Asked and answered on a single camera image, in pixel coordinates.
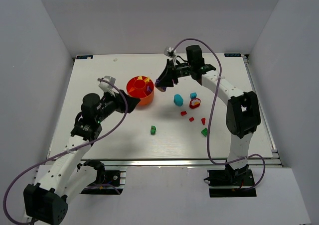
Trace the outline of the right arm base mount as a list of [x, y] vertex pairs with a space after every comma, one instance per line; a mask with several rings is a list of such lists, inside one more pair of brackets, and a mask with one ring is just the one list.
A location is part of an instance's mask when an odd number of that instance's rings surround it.
[[211, 198], [248, 198], [257, 197], [254, 177], [249, 169], [244, 175], [234, 180], [226, 174], [226, 170], [208, 170], [204, 182], [208, 185]]

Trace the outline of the right blue table label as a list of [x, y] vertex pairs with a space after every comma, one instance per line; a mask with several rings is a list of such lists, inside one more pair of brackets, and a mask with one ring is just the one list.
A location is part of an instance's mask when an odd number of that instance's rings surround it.
[[224, 56], [225, 56], [225, 57], [229, 57], [229, 58], [232, 58], [232, 57], [242, 57], [241, 53], [224, 53]]

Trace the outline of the orange divided round container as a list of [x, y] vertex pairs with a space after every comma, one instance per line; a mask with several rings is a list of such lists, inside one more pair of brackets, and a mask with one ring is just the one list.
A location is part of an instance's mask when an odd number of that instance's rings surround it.
[[[140, 103], [138, 104], [139, 106], [147, 106], [154, 99], [154, 83], [152, 80], [150, 80], [148, 83], [145, 83], [144, 79], [146, 77], [147, 76], [142, 76], [143, 80], [138, 80], [138, 76], [133, 77], [127, 82], [126, 85], [126, 90], [129, 96], [141, 99]], [[147, 92], [147, 86], [152, 88], [152, 93]]]

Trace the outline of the green small lego piece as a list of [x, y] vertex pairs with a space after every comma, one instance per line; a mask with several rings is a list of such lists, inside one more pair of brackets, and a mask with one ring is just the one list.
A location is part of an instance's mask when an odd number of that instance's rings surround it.
[[150, 129], [150, 133], [151, 135], [155, 135], [156, 134], [156, 127], [154, 125], [151, 126], [151, 129]]

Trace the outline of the small teal lego brick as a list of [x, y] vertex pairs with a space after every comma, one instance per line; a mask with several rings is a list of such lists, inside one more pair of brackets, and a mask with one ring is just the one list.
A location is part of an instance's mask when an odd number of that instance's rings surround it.
[[197, 97], [197, 93], [191, 93], [190, 94], [190, 98], [193, 100]]

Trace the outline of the green square lego brick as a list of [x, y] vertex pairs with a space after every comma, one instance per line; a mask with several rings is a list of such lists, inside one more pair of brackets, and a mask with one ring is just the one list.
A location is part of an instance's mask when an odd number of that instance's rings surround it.
[[204, 128], [204, 129], [201, 131], [201, 134], [202, 134], [204, 137], [207, 137], [207, 135], [208, 135], [208, 129], [207, 129], [207, 128]]

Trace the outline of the left blue table label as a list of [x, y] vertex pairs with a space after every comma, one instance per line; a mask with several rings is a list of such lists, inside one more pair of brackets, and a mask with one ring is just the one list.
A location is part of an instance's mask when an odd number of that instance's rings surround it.
[[76, 60], [90, 60], [93, 58], [93, 55], [77, 55]]

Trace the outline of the blue table label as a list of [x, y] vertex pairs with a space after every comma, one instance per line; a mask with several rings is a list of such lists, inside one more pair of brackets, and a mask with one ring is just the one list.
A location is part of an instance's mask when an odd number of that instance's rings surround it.
[[229, 58], [232, 58], [232, 57], [242, 57], [241, 53], [224, 53], [224, 56], [225, 56], [225, 57], [229, 57]]
[[93, 58], [93, 55], [77, 55], [76, 60], [90, 60]]

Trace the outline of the teal rounded lego brick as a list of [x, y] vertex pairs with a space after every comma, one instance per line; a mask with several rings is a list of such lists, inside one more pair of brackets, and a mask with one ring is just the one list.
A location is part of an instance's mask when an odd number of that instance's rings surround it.
[[183, 98], [180, 94], [175, 94], [173, 97], [173, 102], [176, 106], [181, 107], [183, 105]]

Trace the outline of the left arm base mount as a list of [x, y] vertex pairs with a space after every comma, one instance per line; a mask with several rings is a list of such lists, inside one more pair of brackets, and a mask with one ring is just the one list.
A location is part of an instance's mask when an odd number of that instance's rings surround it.
[[77, 172], [88, 165], [97, 171], [94, 182], [82, 190], [84, 195], [120, 195], [125, 185], [126, 173], [121, 170], [106, 170], [104, 164], [97, 160], [88, 160], [84, 164], [77, 164]]

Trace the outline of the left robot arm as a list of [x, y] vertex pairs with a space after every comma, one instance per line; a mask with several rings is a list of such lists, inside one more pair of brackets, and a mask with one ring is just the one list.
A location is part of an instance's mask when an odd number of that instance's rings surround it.
[[113, 112], [131, 113], [140, 102], [123, 91], [96, 93], [84, 96], [81, 111], [65, 146], [48, 172], [35, 184], [24, 189], [26, 214], [50, 225], [59, 225], [68, 211], [70, 203], [89, 185], [101, 184], [104, 179], [104, 164], [89, 160], [80, 164], [82, 157], [91, 149], [99, 137], [101, 122]]

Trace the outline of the red flower lego brick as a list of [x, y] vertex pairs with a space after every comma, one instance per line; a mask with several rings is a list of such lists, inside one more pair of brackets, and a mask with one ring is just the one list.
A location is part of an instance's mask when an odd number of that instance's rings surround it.
[[191, 109], [195, 109], [195, 108], [199, 107], [200, 104], [201, 104], [201, 99], [199, 99], [199, 98], [191, 99], [189, 102], [189, 107]]

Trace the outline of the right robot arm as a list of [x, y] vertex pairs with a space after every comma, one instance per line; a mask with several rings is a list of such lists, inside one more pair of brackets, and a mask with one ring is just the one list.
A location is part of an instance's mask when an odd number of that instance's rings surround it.
[[258, 98], [255, 92], [245, 92], [221, 75], [221, 70], [206, 64], [198, 45], [186, 48], [187, 60], [177, 61], [173, 48], [166, 48], [166, 66], [155, 82], [155, 87], [164, 92], [178, 83], [179, 78], [191, 76], [200, 85], [214, 92], [226, 105], [226, 126], [231, 133], [231, 145], [225, 169], [232, 177], [248, 171], [248, 149], [253, 133], [261, 123]]

